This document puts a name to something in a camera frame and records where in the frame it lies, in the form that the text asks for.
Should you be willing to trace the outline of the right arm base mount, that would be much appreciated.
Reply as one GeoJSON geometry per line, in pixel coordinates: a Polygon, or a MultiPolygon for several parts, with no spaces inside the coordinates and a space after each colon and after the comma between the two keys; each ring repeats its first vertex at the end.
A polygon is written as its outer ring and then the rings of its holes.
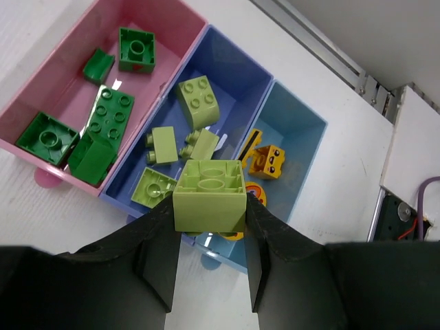
{"type": "Polygon", "coordinates": [[[382,201],[373,241],[418,241],[417,212],[394,195],[382,201]]]}

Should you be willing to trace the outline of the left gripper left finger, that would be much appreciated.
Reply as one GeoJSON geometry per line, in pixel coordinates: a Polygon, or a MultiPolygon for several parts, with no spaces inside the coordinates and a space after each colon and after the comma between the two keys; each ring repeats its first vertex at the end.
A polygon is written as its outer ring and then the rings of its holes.
{"type": "Polygon", "coordinates": [[[1,248],[2,329],[163,329],[181,236],[173,200],[77,252],[1,248]]]}

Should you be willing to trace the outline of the pale lime lego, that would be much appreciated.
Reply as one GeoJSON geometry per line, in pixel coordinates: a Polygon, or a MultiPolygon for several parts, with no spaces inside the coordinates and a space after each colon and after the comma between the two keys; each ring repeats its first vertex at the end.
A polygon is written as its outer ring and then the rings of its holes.
{"type": "Polygon", "coordinates": [[[246,206],[247,193],[239,160],[190,159],[173,191],[175,230],[243,232],[246,206]]]}
{"type": "Polygon", "coordinates": [[[131,201],[147,208],[154,208],[167,196],[171,195],[177,181],[152,168],[146,167],[131,196],[131,201]]]}

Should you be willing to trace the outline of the orange flower print lego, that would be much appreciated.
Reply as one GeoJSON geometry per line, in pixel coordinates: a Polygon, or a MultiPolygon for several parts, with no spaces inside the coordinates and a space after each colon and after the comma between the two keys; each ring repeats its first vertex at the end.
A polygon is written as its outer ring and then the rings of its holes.
{"type": "MultiPolygon", "coordinates": [[[[247,193],[252,193],[264,206],[267,205],[267,195],[261,185],[253,181],[247,181],[245,188],[247,193]]],[[[238,241],[244,237],[242,232],[219,233],[219,235],[229,241],[238,241]]]]}

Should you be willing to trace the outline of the green square lego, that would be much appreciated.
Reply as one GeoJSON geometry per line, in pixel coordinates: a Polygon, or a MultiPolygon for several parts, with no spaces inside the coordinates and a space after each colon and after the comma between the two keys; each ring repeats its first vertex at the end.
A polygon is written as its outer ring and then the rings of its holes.
{"type": "Polygon", "coordinates": [[[155,34],[127,27],[119,29],[118,69],[151,74],[155,68],[155,34]]]}

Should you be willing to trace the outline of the lime lego brick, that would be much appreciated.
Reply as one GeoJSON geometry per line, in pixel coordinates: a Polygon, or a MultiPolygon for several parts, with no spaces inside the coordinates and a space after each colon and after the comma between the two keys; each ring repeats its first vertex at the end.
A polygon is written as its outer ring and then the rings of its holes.
{"type": "Polygon", "coordinates": [[[185,138],[185,146],[179,150],[184,160],[210,160],[219,142],[219,136],[207,129],[195,130],[185,138]]]}
{"type": "Polygon", "coordinates": [[[172,126],[152,128],[146,134],[145,146],[148,149],[147,164],[170,164],[178,160],[175,132],[172,126]]]}
{"type": "Polygon", "coordinates": [[[191,131],[210,126],[219,120],[219,104],[207,76],[180,82],[176,94],[191,131]]]}

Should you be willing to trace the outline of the yellow curved lego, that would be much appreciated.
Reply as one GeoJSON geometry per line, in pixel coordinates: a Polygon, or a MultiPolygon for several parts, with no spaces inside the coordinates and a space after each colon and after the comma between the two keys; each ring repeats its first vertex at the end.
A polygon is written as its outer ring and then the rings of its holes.
{"type": "Polygon", "coordinates": [[[251,134],[249,134],[238,156],[238,160],[241,161],[242,169],[247,167],[248,159],[253,156],[256,147],[261,143],[262,134],[263,132],[259,129],[252,129],[251,134]]]}

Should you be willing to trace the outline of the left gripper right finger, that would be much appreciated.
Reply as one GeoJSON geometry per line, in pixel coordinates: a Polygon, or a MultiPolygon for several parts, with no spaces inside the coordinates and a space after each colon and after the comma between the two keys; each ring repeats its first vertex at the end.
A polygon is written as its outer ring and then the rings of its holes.
{"type": "Polygon", "coordinates": [[[261,329],[438,329],[437,242],[322,245],[247,195],[245,256],[261,329]]]}

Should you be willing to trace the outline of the orange lego brick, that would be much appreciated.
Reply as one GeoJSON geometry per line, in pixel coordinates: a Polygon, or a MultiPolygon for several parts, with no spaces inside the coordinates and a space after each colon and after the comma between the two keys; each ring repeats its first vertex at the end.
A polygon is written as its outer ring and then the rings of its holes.
{"type": "Polygon", "coordinates": [[[248,174],[259,179],[278,179],[282,174],[285,151],[268,145],[255,149],[248,174]]]}

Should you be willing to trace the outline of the green printed lego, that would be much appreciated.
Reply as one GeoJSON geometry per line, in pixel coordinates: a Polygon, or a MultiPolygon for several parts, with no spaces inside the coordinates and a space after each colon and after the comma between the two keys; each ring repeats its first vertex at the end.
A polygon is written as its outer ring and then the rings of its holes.
{"type": "Polygon", "coordinates": [[[134,102],[135,98],[132,95],[106,85],[99,86],[85,125],[86,130],[89,129],[108,140],[118,151],[134,102]]]}

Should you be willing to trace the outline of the small dark green lego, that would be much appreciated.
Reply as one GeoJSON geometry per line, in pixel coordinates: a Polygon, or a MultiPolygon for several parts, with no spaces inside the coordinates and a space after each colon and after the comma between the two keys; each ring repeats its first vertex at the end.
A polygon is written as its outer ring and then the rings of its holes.
{"type": "Polygon", "coordinates": [[[87,81],[97,86],[103,85],[114,62],[114,55],[110,55],[102,49],[97,48],[85,64],[82,74],[87,81]]]}

